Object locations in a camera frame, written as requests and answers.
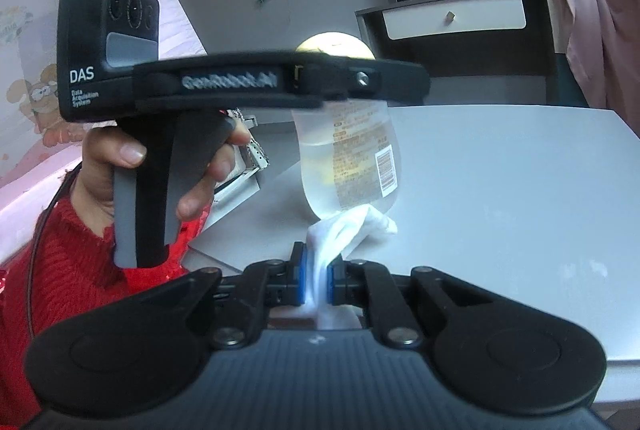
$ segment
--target camera module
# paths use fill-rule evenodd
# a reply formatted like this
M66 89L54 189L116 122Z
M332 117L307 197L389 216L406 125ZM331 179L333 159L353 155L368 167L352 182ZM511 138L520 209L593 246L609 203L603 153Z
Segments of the camera module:
M142 22L142 1L141 0L129 0L127 6L127 18L129 19L129 25L133 29L138 29Z
M145 27L151 29L154 24L154 9L151 6L145 8Z
M114 20L122 16L122 0L109 0L109 14Z

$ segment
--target black device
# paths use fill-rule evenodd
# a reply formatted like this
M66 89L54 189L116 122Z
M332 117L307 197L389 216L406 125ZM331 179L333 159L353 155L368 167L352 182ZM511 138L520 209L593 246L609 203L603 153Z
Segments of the black device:
M260 52L158 61L157 0L60 0L58 93L67 121L117 120L147 147L114 175L114 261L153 267L168 256L178 200L202 177L234 122L221 109L318 108L326 100L421 105L418 64Z
M597 340L436 269L329 267L363 329L268 329L304 298L305 245L222 278L206 268L60 322L28 350L27 430L600 430Z

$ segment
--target silver screw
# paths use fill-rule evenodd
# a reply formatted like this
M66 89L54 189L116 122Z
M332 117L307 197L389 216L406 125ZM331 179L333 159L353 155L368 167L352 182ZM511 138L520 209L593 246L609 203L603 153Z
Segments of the silver screw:
M244 333L235 327L220 327L213 333L213 341L224 347L231 347L244 340Z
M361 87L366 87L369 85L369 77L362 71L356 73L356 81Z
M414 343L420 335L409 327L396 327L391 329L386 337L398 345L409 345Z

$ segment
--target translucent bottle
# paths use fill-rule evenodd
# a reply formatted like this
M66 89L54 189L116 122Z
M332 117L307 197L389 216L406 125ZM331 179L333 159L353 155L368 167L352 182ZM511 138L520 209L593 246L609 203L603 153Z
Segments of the translucent bottle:
M310 38L298 50L373 58L359 39L343 33ZM396 201L400 177L398 139L386 102L326 103L293 111L306 200L324 219L360 204L386 213Z

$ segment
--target cartoon bear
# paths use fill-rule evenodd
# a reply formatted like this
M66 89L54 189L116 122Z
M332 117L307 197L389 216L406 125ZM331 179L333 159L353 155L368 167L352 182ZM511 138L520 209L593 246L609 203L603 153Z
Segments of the cartoon bear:
M42 134L42 143L51 148L57 144L82 141L84 126L67 123L60 116L56 65L50 64L40 73L40 81L14 81L6 92L10 103L20 102L20 111L35 125L34 131Z

